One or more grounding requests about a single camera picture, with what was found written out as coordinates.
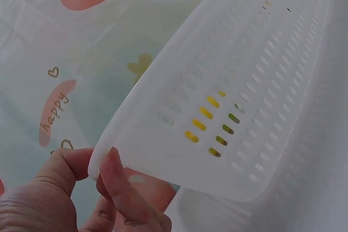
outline finger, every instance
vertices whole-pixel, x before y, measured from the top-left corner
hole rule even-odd
[[[157,211],[157,217],[159,220],[159,224],[161,225],[162,231],[163,232],[171,232],[172,231],[171,219],[167,215],[165,215],[159,211]]]
[[[80,232],[112,232],[115,222],[115,206],[104,197],[100,197],[92,216]]]
[[[49,157],[34,181],[52,184],[70,197],[76,181],[88,177],[87,169],[92,152],[92,148],[61,148]]]
[[[100,166],[102,181],[117,210],[125,217],[125,225],[142,226],[139,231],[161,231],[156,211],[130,185],[117,149],[111,149]]]

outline skin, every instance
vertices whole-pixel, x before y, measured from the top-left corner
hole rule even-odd
[[[101,197],[84,227],[76,225],[70,200],[75,183],[88,177],[92,149],[54,152],[29,184],[0,197],[1,232],[111,232],[119,211],[122,232],[170,232],[171,221],[156,211],[131,187],[117,149],[100,166],[97,189]]]

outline slotted plastic strainer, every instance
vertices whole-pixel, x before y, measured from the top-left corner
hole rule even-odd
[[[239,202],[267,188],[301,113],[328,0],[203,0],[105,129],[137,171]]]

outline yellow object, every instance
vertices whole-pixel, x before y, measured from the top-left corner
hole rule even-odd
[[[201,114],[203,114],[206,118],[208,118],[210,120],[213,118],[213,114],[204,107],[200,108],[200,112],[201,112]]]
[[[144,53],[139,56],[138,62],[130,62],[127,65],[127,69],[135,74],[134,84],[139,81],[140,77],[152,63],[152,60],[153,58],[150,54]]]
[[[209,152],[212,154],[212,155],[214,155],[215,157],[218,157],[218,158],[220,158],[221,157],[221,153],[219,153],[216,149],[214,149],[214,148],[210,148],[209,149]]]
[[[214,106],[215,108],[219,108],[220,104],[217,102],[217,100],[215,100],[212,96],[208,96],[207,97],[207,101]]]
[[[197,119],[193,119],[192,124],[194,126],[196,126],[199,130],[206,130],[207,129],[207,127]]]
[[[192,132],[190,132],[189,130],[187,130],[185,132],[185,136],[187,139],[189,139],[190,141],[192,141],[194,143],[197,143],[200,141],[200,139],[196,135],[194,135]]]
[[[222,92],[222,91],[219,91],[219,95],[221,95],[222,97],[226,96],[226,94],[224,92]]]

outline yellow flower print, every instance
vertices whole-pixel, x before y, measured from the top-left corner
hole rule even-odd
[[[150,54],[144,53],[139,56],[138,62],[130,62],[127,65],[127,69],[135,74],[134,84],[136,84],[140,77],[145,73],[146,69],[150,66],[153,58]]]

